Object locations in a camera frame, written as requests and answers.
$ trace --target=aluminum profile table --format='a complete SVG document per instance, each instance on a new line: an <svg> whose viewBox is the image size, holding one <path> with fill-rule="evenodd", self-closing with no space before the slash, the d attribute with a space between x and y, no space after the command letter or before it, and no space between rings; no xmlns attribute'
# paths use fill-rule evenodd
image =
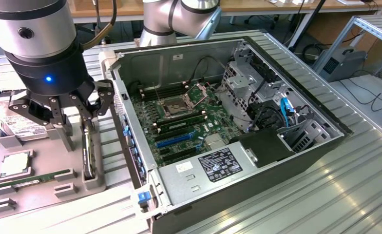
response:
<svg viewBox="0 0 382 234"><path fill-rule="evenodd" d="M382 233L382 129L326 84L322 78L268 35L258 31L220 33L211 38L248 36L294 76L354 135L298 176L181 231L218 233ZM181 38L179 42L192 41ZM134 47L134 43L98 46L83 53L94 78L101 76L98 52ZM17 81L0 57L0 86ZM115 144L115 133L107 142ZM106 159L119 166L106 172L109 188L75 201L0 219L0 233L149 233L130 201L131 181L117 146Z"/></svg>
<svg viewBox="0 0 382 234"><path fill-rule="evenodd" d="M316 73L322 71L331 57L332 52L340 45L342 40L344 39L346 35L350 33L350 30L354 25L358 26L364 32L372 34L379 40L382 40L382 15L352 16L343 30L340 31L330 49L324 52L324 54L319 57L318 61L314 64L312 68ZM355 38L355 40L351 42L351 45L354 45L358 42L360 37L362 36ZM382 69L382 65L375 71L375 74L380 71L380 69Z"/></svg>

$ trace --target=warning label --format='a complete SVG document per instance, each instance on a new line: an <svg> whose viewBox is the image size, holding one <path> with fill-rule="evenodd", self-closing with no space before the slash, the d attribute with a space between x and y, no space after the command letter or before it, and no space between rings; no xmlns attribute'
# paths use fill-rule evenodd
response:
<svg viewBox="0 0 382 234"><path fill-rule="evenodd" d="M199 157L198 160L211 182L216 182L242 171L228 148Z"/></svg>
<svg viewBox="0 0 382 234"><path fill-rule="evenodd" d="M17 137L27 137L46 132L43 126L22 116L5 116L2 120Z"/></svg>

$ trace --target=motherboard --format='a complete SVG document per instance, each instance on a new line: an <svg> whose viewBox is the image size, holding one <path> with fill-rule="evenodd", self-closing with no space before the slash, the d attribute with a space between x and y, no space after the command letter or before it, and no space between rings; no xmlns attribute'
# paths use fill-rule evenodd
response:
<svg viewBox="0 0 382 234"><path fill-rule="evenodd" d="M131 97L158 166L224 146L242 134L219 101L222 92L196 82L174 91L151 89Z"/></svg>

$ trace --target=power supply label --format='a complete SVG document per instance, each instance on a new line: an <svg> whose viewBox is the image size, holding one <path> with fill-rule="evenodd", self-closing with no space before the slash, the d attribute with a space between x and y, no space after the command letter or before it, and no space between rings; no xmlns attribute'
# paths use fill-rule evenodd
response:
<svg viewBox="0 0 382 234"><path fill-rule="evenodd" d="M199 157L198 160L211 182L216 182L242 171L228 148Z"/></svg>

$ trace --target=green circuit board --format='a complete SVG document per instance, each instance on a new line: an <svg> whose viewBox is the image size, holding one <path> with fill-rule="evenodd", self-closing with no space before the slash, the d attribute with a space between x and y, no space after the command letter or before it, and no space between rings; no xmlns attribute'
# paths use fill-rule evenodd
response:
<svg viewBox="0 0 382 234"><path fill-rule="evenodd" d="M183 95L146 102L137 97L131 98L135 114L158 166L165 166L210 151L211 147L204 141L207 136L218 134L224 144L227 144L232 137L242 134L210 87L206 88L206 95L204 99L196 104L203 98L200 89L191 88L188 90L188 100L192 104L196 104L192 108L185 104ZM157 147L159 142L187 134L191 134L190 139Z"/></svg>

